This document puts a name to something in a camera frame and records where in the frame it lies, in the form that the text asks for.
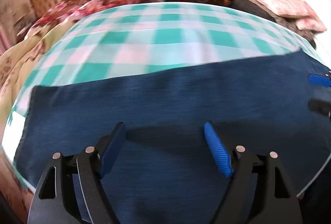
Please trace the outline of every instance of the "teal checkered blanket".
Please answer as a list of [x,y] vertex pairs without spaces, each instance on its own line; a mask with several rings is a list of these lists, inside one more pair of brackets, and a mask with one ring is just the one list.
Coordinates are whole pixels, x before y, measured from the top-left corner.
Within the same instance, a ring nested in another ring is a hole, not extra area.
[[[299,49],[322,62],[304,38],[230,8],[182,2],[111,8],[85,17],[51,48],[27,78],[12,113],[25,117],[35,85],[59,86]],[[11,119],[7,127],[14,124]]]

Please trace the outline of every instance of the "rivet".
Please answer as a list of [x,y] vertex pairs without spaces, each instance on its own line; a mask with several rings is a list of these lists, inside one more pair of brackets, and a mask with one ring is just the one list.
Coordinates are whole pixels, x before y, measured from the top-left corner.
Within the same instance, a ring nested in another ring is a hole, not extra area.
[[244,146],[240,146],[240,145],[238,145],[238,146],[236,146],[236,151],[238,151],[238,152],[240,152],[240,153],[243,153],[243,152],[245,152],[245,147]]
[[95,150],[94,146],[88,146],[87,148],[85,148],[86,153],[92,153],[94,150]]
[[276,158],[278,157],[277,152],[274,152],[274,151],[271,151],[271,152],[269,153],[269,155],[270,155],[270,157],[272,157],[273,159],[276,159]]
[[59,157],[61,157],[61,153],[60,152],[55,152],[53,154],[53,159],[57,160]]

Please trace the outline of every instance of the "dark blue towel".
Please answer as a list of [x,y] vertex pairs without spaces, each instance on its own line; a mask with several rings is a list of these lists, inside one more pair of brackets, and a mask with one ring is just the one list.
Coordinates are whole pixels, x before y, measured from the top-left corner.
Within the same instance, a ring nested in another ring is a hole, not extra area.
[[238,144],[276,151],[299,192],[331,151],[331,124],[310,112],[328,68],[299,51],[61,87],[35,87],[15,155],[33,186],[55,151],[79,153],[118,121],[127,141],[102,184],[121,223],[208,223],[228,180],[203,136],[213,120]]

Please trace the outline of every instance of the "blue gripper pad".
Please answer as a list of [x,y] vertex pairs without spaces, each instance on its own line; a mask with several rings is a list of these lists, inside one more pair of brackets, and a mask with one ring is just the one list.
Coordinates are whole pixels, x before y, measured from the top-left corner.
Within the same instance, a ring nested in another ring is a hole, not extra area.
[[122,123],[117,129],[117,132],[115,133],[112,141],[109,143],[105,152],[100,158],[101,167],[100,167],[99,175],[101,178],[103,178],[106,174],[108,174],[111,171],[117,159],[117,156],[119,155],[120,150],[123,146],[125,138],[126,138],[126,128],[125,128],[125,124]]
[[230,154],[209,122],[204,126],[204,134],[219,171],[230,177],[233,173]]
[[319,85],[319,86],[324,86],[324,87],[330,87],[331,86],[330,78],[325,77],[325,76],[310,74],[308,76],[308,81],[309,81],[309,83],[311,83],[313,85]]

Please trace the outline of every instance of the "white and teal plaid sheet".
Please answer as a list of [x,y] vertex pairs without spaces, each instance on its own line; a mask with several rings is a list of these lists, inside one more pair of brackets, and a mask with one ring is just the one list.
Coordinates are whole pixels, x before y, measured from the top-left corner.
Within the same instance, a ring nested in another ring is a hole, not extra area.
[[23,129],[21,126],[14,136],[9,131],[15,121],[13,112],[25,117],[35,85],[146,74],[281,55],[300,48],[321,61],[311,45],[290,30],[245,12],[213,5],[149,3],[95,13],[72,27],[31,72],[12,108],[3,148],[12,161]]

